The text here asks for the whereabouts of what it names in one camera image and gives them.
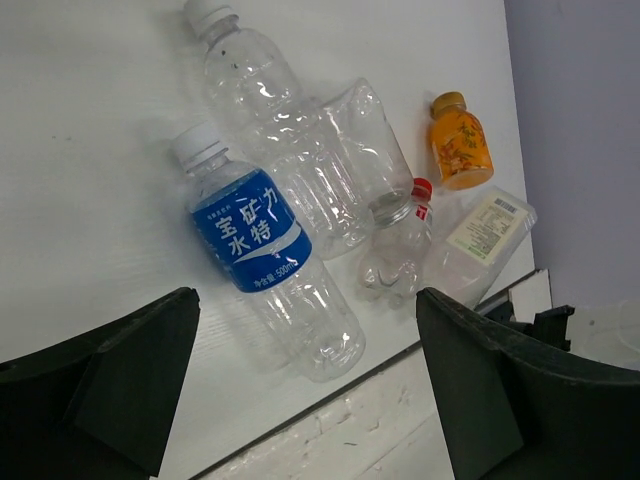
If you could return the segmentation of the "square white-label bottle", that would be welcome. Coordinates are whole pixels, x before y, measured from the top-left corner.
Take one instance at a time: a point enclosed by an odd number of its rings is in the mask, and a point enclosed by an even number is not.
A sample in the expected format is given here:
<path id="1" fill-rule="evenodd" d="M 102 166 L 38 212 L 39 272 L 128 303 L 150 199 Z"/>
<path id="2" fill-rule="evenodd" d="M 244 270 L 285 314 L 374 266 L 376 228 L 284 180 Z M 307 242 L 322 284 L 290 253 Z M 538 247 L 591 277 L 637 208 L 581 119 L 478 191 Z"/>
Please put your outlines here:
<path id="1" fill-rule="evenodd" d="M 498 188 L 479 193 L 427 255 L 426 284 L 475 308 L 537 221 L 533 206 Z"/>

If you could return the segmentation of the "clear wide-mouth bottle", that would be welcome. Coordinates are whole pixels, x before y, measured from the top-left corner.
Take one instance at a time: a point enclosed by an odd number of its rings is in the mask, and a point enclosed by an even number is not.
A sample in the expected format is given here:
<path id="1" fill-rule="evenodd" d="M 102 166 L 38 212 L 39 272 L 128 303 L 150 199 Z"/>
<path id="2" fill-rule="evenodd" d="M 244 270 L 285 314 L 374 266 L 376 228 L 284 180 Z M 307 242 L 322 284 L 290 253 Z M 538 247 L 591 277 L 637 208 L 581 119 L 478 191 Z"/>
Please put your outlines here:
<path id="1" fill-rule="evenodd" d="M 322 104 L 320 114 L 338 138 L 347 169 L 376 227 L 399 222 L 406 215 L 413 175 L 371 84 L 356 79 Z"/>

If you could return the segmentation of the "blue label water bottle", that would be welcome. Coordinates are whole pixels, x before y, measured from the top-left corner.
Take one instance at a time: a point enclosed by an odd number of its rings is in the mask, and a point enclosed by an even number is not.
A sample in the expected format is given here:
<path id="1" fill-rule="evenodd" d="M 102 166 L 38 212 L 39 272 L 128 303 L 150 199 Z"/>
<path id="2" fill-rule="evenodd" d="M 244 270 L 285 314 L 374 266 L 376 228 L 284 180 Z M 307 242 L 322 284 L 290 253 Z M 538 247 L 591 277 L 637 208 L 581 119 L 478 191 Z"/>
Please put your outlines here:
<path id="1" fill-rule="evenodd" d="M 179 134 L 171 149 L 189 178 L 200 238 L 288 361 L 316 383 L 345 375 L 365 334 L 271 176 L 230 158 L 209 122 Z"/>

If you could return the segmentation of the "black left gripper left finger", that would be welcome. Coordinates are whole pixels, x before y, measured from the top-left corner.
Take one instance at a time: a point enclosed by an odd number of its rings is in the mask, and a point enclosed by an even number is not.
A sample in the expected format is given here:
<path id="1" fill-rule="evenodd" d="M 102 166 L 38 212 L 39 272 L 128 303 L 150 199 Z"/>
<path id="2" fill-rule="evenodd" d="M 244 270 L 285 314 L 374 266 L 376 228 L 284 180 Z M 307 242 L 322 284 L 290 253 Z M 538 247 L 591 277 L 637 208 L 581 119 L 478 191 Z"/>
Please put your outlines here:
<path id="1" fill-rule="evenodd" d="M 181 287 L 1 365 L 4 479 L 159 475 L 200 318 Z"/>

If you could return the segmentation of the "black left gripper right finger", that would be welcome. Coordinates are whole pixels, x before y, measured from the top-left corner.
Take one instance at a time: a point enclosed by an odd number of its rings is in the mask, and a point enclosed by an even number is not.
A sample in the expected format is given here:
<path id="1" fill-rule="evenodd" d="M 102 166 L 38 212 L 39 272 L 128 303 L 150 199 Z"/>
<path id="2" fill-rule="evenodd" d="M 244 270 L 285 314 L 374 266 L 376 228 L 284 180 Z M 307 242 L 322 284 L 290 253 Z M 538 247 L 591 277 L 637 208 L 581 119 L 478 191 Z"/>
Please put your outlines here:
<path id="1" fill-rule="evenodd" d="M 639 373 L 585 359 L 444 293 L 416 299 L 457 479 L 636 479 Z"/>

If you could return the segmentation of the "orange juice bottle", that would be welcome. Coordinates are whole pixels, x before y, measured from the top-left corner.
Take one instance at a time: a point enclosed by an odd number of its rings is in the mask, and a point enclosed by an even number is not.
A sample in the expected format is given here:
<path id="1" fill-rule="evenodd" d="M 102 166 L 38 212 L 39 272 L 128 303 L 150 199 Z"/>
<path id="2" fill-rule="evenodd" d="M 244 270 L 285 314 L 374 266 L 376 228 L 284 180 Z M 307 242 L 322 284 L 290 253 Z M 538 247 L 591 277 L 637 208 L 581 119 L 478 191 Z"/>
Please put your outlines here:
<path id="1" fill-rule="evenodd" d="M 467 110 L 464 96 L 446 92 L 431 103 L 428 146 L 438 167 L 441 185 L 452 191 L 471 189 L 494 174 L 480 121 Z"/>

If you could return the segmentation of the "tall clear plastic bottle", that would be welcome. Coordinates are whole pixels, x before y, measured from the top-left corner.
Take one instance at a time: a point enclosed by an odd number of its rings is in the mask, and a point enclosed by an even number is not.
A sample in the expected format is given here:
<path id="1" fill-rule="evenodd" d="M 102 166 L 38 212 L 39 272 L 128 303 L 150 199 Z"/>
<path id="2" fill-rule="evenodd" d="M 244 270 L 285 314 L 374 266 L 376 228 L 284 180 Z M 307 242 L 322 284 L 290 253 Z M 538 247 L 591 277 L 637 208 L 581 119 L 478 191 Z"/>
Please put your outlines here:
<path id="1" fill-rule="evenodd" d="M 188 1 L 184 12 L 206 45 L 205 85 L 216 124 L 270 174 L 320 258 L 362 244 L 373 217 L 346 152 L 276 44 L 241 27 L 220 1 Z"/>

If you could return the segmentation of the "red cap small bottle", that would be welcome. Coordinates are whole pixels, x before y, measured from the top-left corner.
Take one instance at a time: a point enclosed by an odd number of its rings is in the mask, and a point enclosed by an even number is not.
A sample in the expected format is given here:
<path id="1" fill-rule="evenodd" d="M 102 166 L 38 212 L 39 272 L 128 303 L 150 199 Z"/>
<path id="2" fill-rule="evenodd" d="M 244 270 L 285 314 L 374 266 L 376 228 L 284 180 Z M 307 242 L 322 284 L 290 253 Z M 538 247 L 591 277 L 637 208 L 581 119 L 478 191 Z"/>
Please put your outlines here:
<path id="1" fill-rule="evenodd" d="M 406 215 L 373 234 L 357 276 L 368 300 L 383 299 L 390 308 L 398 309 L 420 290 L 432 244 L 432 193 L 431 182 L 416 178 Z"/>

